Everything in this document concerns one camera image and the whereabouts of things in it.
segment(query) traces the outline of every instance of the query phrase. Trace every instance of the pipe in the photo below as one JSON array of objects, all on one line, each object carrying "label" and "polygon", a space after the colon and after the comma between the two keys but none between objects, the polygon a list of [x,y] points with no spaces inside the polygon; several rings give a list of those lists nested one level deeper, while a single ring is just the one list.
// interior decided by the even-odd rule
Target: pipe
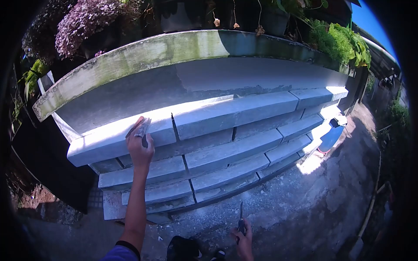
[{"label": "pipe", "polygon": [[388,57],[394,64],[396,64],[400,70],[400,66],[398,64],[398,62],[396,61],[396,59],[390,54],[388,53],[385,49],[383,49],[382,47],[378,46],[377,44],[375,44],[374,42],[370,41],[369,39],[365,38],[364,36],[362,36],[364,41],[367,43],[367,45],[372,46],[374,49],[377,49],[379,52],[381,52],[384,56]]}]

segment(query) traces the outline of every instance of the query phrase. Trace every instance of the wrist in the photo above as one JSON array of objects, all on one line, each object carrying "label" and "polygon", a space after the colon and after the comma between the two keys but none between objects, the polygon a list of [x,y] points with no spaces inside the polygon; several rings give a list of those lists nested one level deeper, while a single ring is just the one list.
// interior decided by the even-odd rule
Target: wrist
[{"label": "wrist", "polygon": [[141,177],[144,180],[146,180],[147,176],[148,176],[148,172],[150,170],[150,166],[149,165],[141,165],[141,166],[134,166],[133,168],[133,176],[135,177]]}]

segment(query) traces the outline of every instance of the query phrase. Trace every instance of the concrete ledge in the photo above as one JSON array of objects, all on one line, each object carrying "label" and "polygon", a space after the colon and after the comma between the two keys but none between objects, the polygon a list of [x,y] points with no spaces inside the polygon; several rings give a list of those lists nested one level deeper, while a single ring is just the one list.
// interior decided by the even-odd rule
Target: concrete ledge
[{"label": "concrete ledge", "polygon": [[71,143],[67,159],[79,167],[129,154],[125,136],[140,116],[152,119],[147,132],[152,135],[155,147],[176,142],[171,112],[162,108],[121,119],[86,133],[86,136]]},{"label": "concrete ledge", "polygon": [[303,135],[299,139],[293,140],[289,143],[283,143],[277,148],[266,152],[267,158],[270,160],[270,165],[273,165],[279,161],[284,160],[285,158],[289,157],[290,155],[298,152],[306,145],[311,142],[311,139],[308,136]]},{"label": "concrete ledge", "polygon": [[282,135],[270,130],[257,135],[184,155],[191,174],[210,173],[280,144]]},{"label": "concrete ledge", "polygon": [[294,153],[279,162],[271,164],[265,169],[257,171],[257,174],[260,177],[261,181],[264,182],[265,180],[270,179],[271,176],[275,176],[277,171],[282,170],[283,168],[297,161],[299,158],[299,155],[297,153]]},{"label": "concrete ledge", "polygon": [[75,68],[34,104],[40,121],[99,86],[157,67],[221,57],[265,57],[306,62],[344,74],[324,53],[283,38],[236,30],[194,30],[152,36],[119,47]]},{"label": "concrete ledge", "polygon": [[[180,140],[176,143],[155,148],[152,161],[184,155],[196,150],[215,147],[232,141],[233,129],[209,133],[192,139]],[[130,155],[118,157],[124,167],[132,167]]]},{"label": "concrete ledge", "polygon": [[311,151],[316,150],[321,144],[322,144],[321,139],[314,139],[308,146],[298,151],[299,157],[303,157],[306,154],[309,154]]},{"label": "concrete ledge", "polygon": [[123,169],[121,164],[116,159],[103,160],[101,162],[89,164],[89,166],[94,170],[94,172],[96,172],[96,174],[103,174]]},{"label": "concrete ledge", "polygon": [[[129,192],[122,194],[123,205],[128,205],[129,194]],[[145,189],[145,204],[152,205],[156,203],[163,203],[190,195],[193,195],[190,183],[188,180],[184,180],[160,188]]]},{"label": "concrete ledge", "polygon": [[298,120],[288,125],[278,127],[277,130],[283,136],[282,142],[286,142],[308,133],[313,128],[321,125],[323,121],[324,120],[319,115],[315,114],[313,116]]},{"label": "concrete ledge", "polygon": [[306,108],[305,111],[303,112],[302,119],[307,118],[307,117],[312,116],[312,115],[315,115],[315,114],[318,114],[318,113],[321,112],[322,109],[327,108],[329,106],[332,106],[332,105],[338,106],[339,101],[340,100],[329,101],[329,102],[322,103],[322,104],[317,105],[317,106],[312,106],[312,107]]},{"label": "concrete ledge", "polygon": [[[177,156],[165,160],[151,162],[146,184],[155,184],[166,180],[183,177],[186,174],[183,157]],[[127,190],[132,186],[133,167],[99,176],[101,190]]]},{"label": "concrete ledge", "polygon": [[330,101],[335,101],[347,96],[348,91],[344,87],[326,87],[318,89],[303,89],[290,91],[299,99],[296,109],[304,109]]},{"label": "concrete ledge", "polygon": [[244,139],[298,121],[301,119],[302,113],[303,109],[238,126],[235,132],[235,140]]},{"label": "concrete ledge", "polygon": [[122,205],[122,193],[119,191],[103,191],[104,220],[122,220],[125,218],[126,206]]},{"label": "concrete ledge", "polygon": [[231,165],[226,169],[218,170],[207,175],[191,179],[191,184],[195,193],[206,192],[219,188],[228,183],[233,183],[240,178],[254,174],[256,171],[269,165],[269,161],[264,154],[250,160]]},{"label": "concrete ledge", "polygon": [[252,175],[247,175],[244,177],[241,177],[241,179],[236,180],[234,183],[228,183],[224,186],[221,186],[219,188],[215,188],[206,192],[199,192],[195,194],[197,203],[204,203],[205,201],[212,201],[220,198],[228,198],[236,194],[237,191],[240,189],[248,187],[256,182],[258,182],[260,179],[258,176],[254,173]]},{"label": "concrete ledge", "polygon": [[283,91],[219,101],[173,117],[180,140],[185,140],[289,113],[297,104],[295,96]]}]

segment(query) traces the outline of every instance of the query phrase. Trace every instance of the blue sky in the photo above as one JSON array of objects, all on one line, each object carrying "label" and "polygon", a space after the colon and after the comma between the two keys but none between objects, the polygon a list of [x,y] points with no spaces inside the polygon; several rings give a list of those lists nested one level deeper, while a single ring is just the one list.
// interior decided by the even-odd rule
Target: blue sky
[{"label": "blue sky", "polygon": [[385,47],[388,53],[398,60],[385,30],[382,28],[373,12],[368,8],[364,1],[359,0],[359,2],[362,7],[355,4],[351,5],[353,9],[353,22],[376,38],[376,40]]}]

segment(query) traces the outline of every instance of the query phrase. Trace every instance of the plant pot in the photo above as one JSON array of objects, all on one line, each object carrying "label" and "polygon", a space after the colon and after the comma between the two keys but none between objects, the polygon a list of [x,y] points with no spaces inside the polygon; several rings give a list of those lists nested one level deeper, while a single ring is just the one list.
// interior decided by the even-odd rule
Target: plant pot
[{"label": "plant pot", "polygon": [[204,24],[205,12],[204,0],[155,1],[155,13],[165,33],[201,28]]},{"label": "plant pot", "polygon": [[282,37],[288,21],[289,13],[285,13],[277,8],[266,8],[261,13],[260,23],[268,35]]}]

